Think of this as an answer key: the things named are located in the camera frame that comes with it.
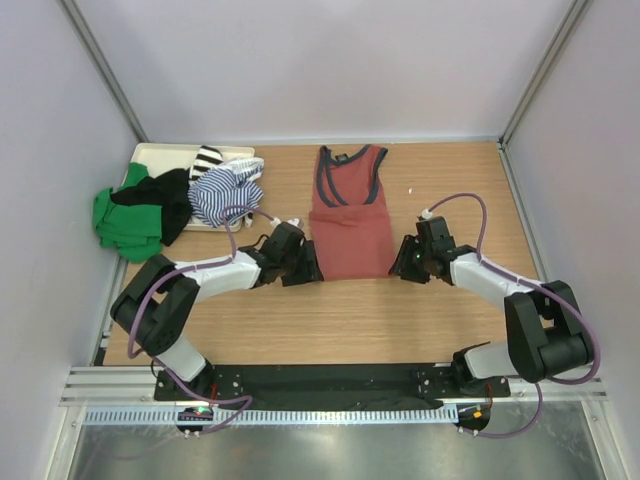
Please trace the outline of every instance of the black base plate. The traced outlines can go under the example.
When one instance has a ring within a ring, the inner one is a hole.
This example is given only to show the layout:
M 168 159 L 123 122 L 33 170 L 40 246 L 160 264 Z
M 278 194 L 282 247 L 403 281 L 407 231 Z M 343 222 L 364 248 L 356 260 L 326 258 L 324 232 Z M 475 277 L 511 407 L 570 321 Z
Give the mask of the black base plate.
M 251 408 L 287 411 L 424 410 L 441 399 L 508 397 L 502 377 L 457 384 L 447 364 L 383 365 L 218 365 L 218 399 L 253 396 Z M 191 400 L 164 372 L 159 372 L 157 401 Z

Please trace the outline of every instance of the blue and white striped shirt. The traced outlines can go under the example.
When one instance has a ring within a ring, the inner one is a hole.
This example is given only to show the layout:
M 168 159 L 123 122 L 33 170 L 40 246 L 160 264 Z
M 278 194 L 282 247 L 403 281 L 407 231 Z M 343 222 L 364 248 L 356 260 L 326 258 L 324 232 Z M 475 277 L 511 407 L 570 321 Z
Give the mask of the blue and white striped shirt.
M 222 211 L 229 205 L 257 208 L 264 195 L 253 182 L 262 175 L 261 158 L 236 159 L 214 167 L 202 175 L 189 188 L 189 201 L 193 214 L 207 225 L 223 225 Z M 232 208 L 225 212 L 228 223 L 247 214 L 246 208 Z

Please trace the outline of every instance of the striped shirt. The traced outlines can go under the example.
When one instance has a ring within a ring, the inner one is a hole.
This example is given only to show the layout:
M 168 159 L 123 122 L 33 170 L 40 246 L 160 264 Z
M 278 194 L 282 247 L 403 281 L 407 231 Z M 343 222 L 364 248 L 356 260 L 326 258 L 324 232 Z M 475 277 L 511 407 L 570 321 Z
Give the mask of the striped shirt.
M 189 201 L 193 214 L 207 225 L 224 224 L 222 211 L 229 205 L 257 208 L 264 195 L 253 182 L 262 175 L 264 160 L 261 158 L 236 159 L 205 172 L 189 188 Z M 228 223 L 247 214 L 246 208 L 233 208 L 225 212 Z
M 196 159 L 189 169 L 189 184 L 193 184 L 202 175 L 223 162 L 222 153 L 217 148 L 202 145 L 198 149 Z

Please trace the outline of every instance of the metal floor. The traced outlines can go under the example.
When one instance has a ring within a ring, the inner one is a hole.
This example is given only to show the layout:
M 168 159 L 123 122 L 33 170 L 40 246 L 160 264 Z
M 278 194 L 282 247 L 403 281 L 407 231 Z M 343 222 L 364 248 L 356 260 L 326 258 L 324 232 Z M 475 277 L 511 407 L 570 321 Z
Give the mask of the metal floor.
M 496 403 L 487 431 L 523 425 L 535 404 Z M 532 430 L 510 440 L 458 434 L 452 425 L 231 428 L 200 439 L 174 427 L 83 427 L 75 480 L 590 480 L 605 475 L 579 402 L 548 402 Z

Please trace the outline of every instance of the clothing pile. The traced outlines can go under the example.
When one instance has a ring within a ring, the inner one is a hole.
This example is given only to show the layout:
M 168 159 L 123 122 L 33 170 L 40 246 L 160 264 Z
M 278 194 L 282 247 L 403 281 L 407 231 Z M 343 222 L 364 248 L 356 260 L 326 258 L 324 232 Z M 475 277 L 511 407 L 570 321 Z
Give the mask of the clothing pile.
M 220 151 L 202 146 L 190 169 L 189 201 L 196 218 L 219 227 L 244 218 L 250 226 L 264 195 L 255 180 L 262 176 L 264 160 L 258 157 L 224 161 Z
M 147 167 L 130 163 L 123 185 L 106 188 L 93 201 L 93 228 L 104 248 L 116 248 L 139 263 L 171 245 L 192 215 L 211 227 L 244 218 L 250 226 L 263 192 L 256 185 L 262 158 L 225 161 L 222 153 L 201 146 L 189 169 L 150 177 Z
M 102 190 L 93 201 L 93 228 L 104 248 L 116 248 L 131 262 L 143 262 L 171 245 L 191 218 L 189 171 L 170 170 L 152 178 L 147 167 L 129 164 L 117 191 Z

